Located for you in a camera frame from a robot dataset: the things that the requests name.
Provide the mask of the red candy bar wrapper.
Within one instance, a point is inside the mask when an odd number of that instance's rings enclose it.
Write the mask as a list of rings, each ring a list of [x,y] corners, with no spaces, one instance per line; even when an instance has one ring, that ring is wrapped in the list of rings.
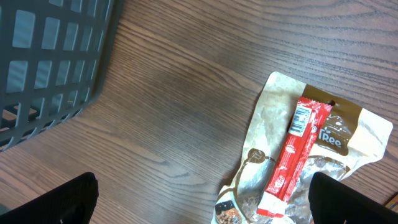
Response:
[[[300,97],[257,214],[281,218],[332,105]]]

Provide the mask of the beige snack pouch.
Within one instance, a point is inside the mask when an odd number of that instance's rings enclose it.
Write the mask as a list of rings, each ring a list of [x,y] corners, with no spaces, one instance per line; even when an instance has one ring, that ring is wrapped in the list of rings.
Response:
[[[294,117],[306,97],[333,108],[322,126],[283,217],[257,213]],[[308,193],[316,172],[335,180],[382,159],[393,125],[359,105],[279,72],[270,74],[259,95],[243,144],[241,164],[232,183],[221,188],[213,223],[312,223]]]

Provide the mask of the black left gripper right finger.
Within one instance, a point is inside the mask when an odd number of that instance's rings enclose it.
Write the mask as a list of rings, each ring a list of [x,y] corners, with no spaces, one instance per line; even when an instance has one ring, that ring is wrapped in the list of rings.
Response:
[[[317,172],[308,200],[314,224],[397,224],[397,213]]]

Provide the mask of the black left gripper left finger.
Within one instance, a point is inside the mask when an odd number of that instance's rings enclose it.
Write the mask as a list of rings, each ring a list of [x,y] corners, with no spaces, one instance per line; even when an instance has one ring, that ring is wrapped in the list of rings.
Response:
[[[99,196],[92,172],[58,186],[1,215],[1,224],[88,224]]]

